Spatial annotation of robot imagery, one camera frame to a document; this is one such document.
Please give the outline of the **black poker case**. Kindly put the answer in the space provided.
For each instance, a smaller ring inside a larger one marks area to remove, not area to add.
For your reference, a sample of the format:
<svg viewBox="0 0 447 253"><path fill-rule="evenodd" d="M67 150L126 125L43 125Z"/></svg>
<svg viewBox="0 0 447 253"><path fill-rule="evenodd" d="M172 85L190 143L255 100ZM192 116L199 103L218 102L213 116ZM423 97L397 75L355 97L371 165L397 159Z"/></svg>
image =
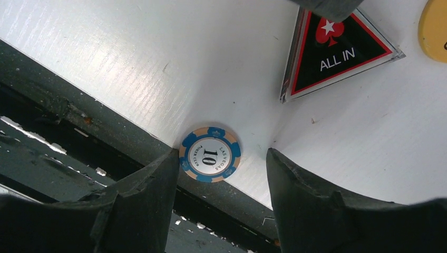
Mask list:
<svg viewBox="0 0 447 253"><path fill-rule="evenodd" d="M300 7L333 22L348 18L364 0L292 0Z"/></svg>

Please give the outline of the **black mounting base plate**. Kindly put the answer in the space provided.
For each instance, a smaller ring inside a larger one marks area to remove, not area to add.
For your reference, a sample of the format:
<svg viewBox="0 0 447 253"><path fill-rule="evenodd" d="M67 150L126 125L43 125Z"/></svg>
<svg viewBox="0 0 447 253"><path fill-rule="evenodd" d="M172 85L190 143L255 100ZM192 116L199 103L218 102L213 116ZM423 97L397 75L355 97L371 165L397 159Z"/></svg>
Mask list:
<svg viewBox="0 0 447 253"><path fill-rule="evenodd" d="M77 200L170 146L1 42L1 184ZM280 252L273 212L226 182L179 174L167 252Z"/></svg>

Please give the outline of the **yellow round button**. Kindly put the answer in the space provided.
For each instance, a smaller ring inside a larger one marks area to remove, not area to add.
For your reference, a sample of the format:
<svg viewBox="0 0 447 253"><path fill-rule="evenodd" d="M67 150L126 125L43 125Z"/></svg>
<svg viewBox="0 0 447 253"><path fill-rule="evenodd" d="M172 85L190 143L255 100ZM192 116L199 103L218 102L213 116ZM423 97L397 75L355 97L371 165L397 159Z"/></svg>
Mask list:
<svg viewBox="0 0 447 253"><path fill-rule="evenodd" d="M426 56L446 63L446 0L427 1L419 20L418 40Z"/></svg>

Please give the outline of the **poker chip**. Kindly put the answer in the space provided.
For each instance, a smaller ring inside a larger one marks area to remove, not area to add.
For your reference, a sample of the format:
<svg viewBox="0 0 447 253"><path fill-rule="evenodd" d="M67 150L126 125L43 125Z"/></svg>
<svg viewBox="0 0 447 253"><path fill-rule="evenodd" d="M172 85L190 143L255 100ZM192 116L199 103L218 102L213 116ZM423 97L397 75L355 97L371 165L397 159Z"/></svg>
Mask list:
<svg viewBox="0 0 447 253"><path fill-rule="evenodd" d="M241 148L230 132L207 126L190 132L181 142L179 162L191 178L206 183L227 179L237 170Z"/></svg>

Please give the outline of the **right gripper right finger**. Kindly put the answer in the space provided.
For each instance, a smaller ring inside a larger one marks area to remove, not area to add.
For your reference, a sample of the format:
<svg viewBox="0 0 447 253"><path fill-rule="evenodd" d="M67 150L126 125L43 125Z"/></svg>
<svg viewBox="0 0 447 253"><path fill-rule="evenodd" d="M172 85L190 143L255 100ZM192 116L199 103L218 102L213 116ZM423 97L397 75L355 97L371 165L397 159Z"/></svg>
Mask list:
<svg viewBox="0 0 447 253"><path fill-rule="evenodd" d="M344 189L270 148L282 252L446 252L446 199L402 205Z"/></svg>

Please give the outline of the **red triangular dealer button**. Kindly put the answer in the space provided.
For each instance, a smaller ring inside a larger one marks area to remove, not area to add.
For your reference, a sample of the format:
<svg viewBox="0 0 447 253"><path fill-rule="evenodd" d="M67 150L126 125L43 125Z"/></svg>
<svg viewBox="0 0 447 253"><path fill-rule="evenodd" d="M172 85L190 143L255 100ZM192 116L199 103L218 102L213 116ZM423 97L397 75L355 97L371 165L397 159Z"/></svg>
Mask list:
<svg viewBox="0 0 447 253"><path fill-rule="evenodd" d="M404 57L359 8L338 23L300 8L279 100L289 102Z"/></svg>

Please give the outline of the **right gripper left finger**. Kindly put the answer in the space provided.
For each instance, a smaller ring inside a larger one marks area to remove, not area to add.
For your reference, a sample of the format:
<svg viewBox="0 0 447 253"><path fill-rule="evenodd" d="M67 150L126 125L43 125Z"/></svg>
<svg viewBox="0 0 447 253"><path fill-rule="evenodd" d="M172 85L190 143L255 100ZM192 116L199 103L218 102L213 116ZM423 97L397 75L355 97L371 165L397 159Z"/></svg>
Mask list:
<svg viewBox="0 0 447 253"><path fill-rule="evenodd" d="M78 201L1 196L1 252L164 252L179 177L176 149Z"/></svg>

